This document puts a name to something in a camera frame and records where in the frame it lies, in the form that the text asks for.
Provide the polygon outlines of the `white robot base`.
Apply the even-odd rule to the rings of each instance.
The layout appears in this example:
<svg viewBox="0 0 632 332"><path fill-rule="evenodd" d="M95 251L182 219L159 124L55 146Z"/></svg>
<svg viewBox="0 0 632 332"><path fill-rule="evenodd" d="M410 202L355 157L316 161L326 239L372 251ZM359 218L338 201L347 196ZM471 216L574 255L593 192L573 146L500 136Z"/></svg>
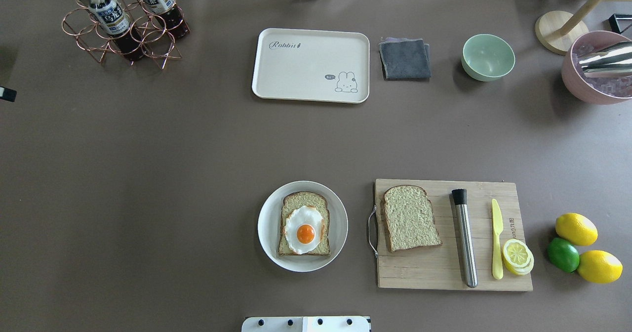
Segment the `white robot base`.
<svg viewBox="0 0 632 332"><path fill-rule="evenodd" d="M370 332L367 316L282 316L244 319L242 332Z"/></svg>

